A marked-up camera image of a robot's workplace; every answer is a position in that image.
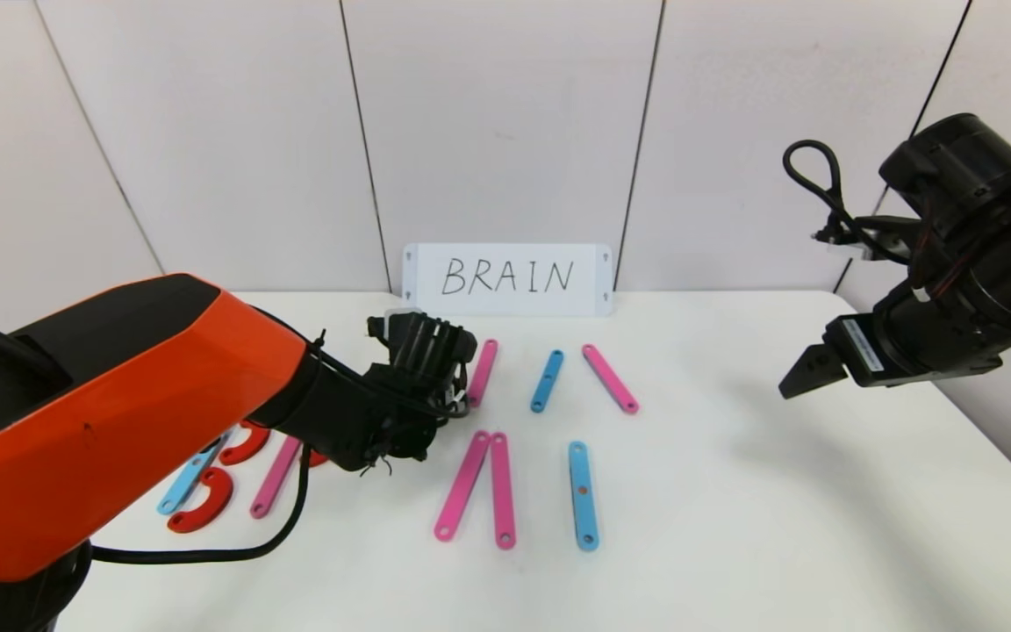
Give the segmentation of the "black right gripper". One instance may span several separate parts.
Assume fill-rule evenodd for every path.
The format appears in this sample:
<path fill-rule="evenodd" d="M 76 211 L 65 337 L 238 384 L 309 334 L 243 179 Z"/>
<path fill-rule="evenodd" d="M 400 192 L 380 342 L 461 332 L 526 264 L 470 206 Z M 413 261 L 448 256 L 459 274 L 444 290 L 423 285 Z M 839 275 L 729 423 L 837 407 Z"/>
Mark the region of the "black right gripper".
<path fill-rule="evenodd" d="M 823 341 L 804 349 L 782 377 L 782 399 L 838 383 L 848 372 L 862 387 L 984 375 L 1003 364 L 1004 308 L 975 287 L 930 301 L 898 287 L 871 312 L 830 321 Z"/>

